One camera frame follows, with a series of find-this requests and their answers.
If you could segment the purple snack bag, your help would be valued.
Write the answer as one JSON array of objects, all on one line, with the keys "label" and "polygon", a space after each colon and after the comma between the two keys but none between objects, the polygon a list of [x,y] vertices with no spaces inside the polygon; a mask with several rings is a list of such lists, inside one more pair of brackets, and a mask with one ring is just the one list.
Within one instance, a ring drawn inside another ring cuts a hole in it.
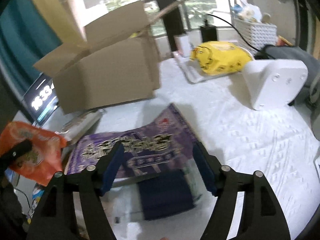
[{"label": "purple snack bag", "polygon": [[197,137],[178,108],[171,103],[153,122],[125,132],[104,132],[84,136],[76,144],[65,174],[81,172],[108,155],[121,141],[124,159],[117,178],[130,178],[183,169],[193,157]]}]

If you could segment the dark blue snack pack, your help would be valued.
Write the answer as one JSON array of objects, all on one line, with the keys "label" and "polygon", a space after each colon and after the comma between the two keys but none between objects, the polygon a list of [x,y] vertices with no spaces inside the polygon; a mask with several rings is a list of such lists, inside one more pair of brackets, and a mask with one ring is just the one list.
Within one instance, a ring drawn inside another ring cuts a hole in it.
[{"label": "dark blue snack pack", "polygon": [[193,195],[182,170],[165,172],[138,183],[145,220],[173,216],[195,207]]}]

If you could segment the yellow snack bag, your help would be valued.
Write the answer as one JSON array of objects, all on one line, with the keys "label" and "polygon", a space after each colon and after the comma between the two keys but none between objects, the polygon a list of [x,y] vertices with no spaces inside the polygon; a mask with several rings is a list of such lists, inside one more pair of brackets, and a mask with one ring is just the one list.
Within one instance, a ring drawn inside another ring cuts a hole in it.
[{"label": "yellow snack bag", "polygon": [[245,64],[254,61],[254,57],[248,50],[231,42],[208,41],[191,51],[190,60],[204,74],[217,76],[242,71]]}]

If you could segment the teal curtain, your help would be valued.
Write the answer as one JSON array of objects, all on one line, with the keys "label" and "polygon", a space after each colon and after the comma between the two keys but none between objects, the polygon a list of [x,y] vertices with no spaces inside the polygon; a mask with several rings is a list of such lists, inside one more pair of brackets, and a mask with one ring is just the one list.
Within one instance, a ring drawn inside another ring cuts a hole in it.
[{"label": "teal curtain", "polygon": [[22,92],[40,72],[33,65],[62,42],[31,0],[10,0],[1,14],[1,60]]}]

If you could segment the white small box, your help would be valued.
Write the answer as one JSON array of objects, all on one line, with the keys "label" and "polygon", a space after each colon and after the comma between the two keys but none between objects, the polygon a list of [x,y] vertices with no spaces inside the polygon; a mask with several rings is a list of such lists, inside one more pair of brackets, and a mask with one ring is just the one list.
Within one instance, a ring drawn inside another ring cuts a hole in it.
[{"label": "white small box", "polygon": [[189,57],[191,54],[191,45],[189,36],[187,34],[181,34],[174,36],[177,51],[182,57]]}]

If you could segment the black tablet clock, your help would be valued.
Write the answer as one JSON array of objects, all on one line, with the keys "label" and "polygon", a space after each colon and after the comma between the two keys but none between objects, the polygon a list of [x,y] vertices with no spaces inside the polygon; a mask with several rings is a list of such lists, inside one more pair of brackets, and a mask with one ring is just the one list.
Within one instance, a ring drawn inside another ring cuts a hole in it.
[{"label": "black tablet clock", "polygon": [[42,126],[57,109],[59,103],[53,79],[41,73],[24,94],[23,101],[34,122]]}]

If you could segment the brown cardboard box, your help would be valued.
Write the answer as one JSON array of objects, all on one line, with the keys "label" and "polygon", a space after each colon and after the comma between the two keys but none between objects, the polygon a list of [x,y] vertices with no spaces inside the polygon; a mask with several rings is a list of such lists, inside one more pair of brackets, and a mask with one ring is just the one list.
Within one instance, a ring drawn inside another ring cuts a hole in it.
[{"label": "brown cardboard box", "polygon": [[161,86],[151,26],[178,6],[151,20],[142,1],[119,7],[85,26],[85,42],[64,43],[34,66],[52,78],[65,113],[151,98]]}]

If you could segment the white plastic stand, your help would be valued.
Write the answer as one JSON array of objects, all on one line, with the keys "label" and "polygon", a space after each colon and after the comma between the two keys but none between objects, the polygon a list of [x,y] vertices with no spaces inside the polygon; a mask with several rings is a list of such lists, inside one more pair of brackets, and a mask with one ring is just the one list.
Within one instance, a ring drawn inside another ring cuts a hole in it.
[{"label": "white plastic stand", "polygon": [[308,69],[300,60],[254,60],[245,64],[242,75],[252,108],[261,111],[292,102],[307,80]]}]

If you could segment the orange snack bag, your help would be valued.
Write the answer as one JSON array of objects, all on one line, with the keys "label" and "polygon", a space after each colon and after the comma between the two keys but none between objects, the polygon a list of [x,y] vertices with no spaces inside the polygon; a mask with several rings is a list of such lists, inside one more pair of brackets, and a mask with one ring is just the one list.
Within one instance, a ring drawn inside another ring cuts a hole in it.
[{"label": "orange snack bag", "polygon": [[1,155],[26,139],[32,142],[31,151],[19,157],[9,168],[47,186],[52,176],[62,171],[61,150],[67,146],[67,141],[54,132],[25,122],[12,121],[1,133]]}]

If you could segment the yellow curtain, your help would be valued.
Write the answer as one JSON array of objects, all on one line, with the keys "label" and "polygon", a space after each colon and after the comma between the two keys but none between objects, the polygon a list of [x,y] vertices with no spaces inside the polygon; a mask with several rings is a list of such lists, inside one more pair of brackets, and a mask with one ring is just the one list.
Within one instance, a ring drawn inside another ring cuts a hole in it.
[{"label": "yellow curtain", "polygon": [[31,0],[62,43],[84,44],[77,24],[59,0]]}]

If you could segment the black power adapter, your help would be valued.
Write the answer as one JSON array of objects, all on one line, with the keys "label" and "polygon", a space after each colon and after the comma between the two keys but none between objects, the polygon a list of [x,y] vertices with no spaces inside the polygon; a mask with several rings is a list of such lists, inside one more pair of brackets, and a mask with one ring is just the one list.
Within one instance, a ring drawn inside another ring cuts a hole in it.
[{"label": "black power adapter", "polygon": [[202,42],[218,41],[216,26],[210,25],[205,18],[203,25],[200,26]]}]

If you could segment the white woven basket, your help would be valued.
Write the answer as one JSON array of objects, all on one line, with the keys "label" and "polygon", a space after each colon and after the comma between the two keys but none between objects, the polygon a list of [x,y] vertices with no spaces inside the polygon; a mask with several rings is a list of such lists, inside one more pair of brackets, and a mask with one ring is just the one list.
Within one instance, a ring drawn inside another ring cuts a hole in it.
[{"label": "white woven basket", "polygon": [[234,26],[243,38],[258,50],[262,50],[266,45],[274,46],[277,43],[277,26],[274,24],[235,19]]}]

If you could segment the grey cloth bag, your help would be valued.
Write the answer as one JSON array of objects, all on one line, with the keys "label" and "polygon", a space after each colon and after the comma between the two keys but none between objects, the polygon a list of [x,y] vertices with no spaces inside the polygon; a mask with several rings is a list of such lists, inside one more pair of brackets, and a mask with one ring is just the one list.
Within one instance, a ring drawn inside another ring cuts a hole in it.
[{"label": "grey cloth bag", "polygon": [[303,61],[308,69],[308,78],[304,84],[304,87],[296,96],[296,98],[289,103],[289,106],[298,105],[302,103],[308,96],[312,81],[317,77],[319,73],[319,60],[314,58],[308,52],[295,46],[273,46],[266,45],[261,50],[262,59],[293,59]]}]

